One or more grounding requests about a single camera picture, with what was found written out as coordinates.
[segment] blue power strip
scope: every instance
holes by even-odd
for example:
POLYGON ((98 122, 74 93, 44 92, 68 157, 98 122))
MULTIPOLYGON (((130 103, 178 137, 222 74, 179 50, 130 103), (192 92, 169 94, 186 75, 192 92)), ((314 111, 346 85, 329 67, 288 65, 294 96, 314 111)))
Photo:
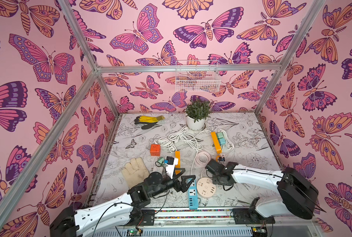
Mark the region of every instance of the blue power strip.
POLYGON ((189 203, 189 209, 194 210, 198 208, 196 179, 192 182, 192 184, 188 189, 188 203, 189 203))

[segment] white flower pot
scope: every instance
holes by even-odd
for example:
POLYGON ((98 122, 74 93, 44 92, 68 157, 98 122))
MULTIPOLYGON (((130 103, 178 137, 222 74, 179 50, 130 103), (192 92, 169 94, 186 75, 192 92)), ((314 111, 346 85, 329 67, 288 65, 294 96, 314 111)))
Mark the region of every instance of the white flower pot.
POLYGON ((187 126, 192 131, 202 131, 205 126, 205 119, 197 120, 195 122, 195 119, 187 116, 187 126))

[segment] beige work glove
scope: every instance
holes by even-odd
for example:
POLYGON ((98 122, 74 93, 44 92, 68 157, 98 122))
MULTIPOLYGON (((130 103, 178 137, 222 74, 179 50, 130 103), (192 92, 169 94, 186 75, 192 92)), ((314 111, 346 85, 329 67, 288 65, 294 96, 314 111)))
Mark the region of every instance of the beige work glove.
POLYGON ((122 169, 122 175, 129 188, 132 188, 135 185, 142 183, 150 173, 145 167, 142 158, 138 157, 136 159, 131 159, 130 163, 125 164, 125 167, 122 169))

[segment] pink wall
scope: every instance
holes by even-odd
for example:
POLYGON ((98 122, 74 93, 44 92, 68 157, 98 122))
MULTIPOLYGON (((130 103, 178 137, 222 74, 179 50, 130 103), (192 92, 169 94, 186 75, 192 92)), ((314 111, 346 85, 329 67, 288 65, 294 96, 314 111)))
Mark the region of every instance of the pink wall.
POLYGON ((306 49, 313 44, 321 53, 316 54, 313 49, 305 51, 294 64, 302 65, 303 71, 290 80, 285 76, 280 81, 283 86, 276 94, 277 113, 267 107, 261 113, 267 119, 263 125, 275 143, 281 162, 299 169, 318 188, 319 205, 327 213, 320 211, 316 217, 328 236, 352 234, 352 13, 348 10, 349 4, 352 10, 352 1, 327 1, 327 19, 334 17, 334 20, 325 24, 322 9, 307 37, 306 49), (325 38, 322 35, 327 32, 322 31, 325 29, 336 32, 325 38), (280 145, 278 134, 283 137, 280 145))

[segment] wire basket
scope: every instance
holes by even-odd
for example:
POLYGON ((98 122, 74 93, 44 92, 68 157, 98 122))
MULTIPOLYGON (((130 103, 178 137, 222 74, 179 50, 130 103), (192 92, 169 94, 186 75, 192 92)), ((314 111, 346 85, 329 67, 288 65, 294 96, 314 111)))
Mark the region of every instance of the wire basket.
POLYGON ((176 65, 176 91, 206 91, 217 92, 220 88, 221 77, 216 64, 199 65, 203 60, 178 60, 176 65))

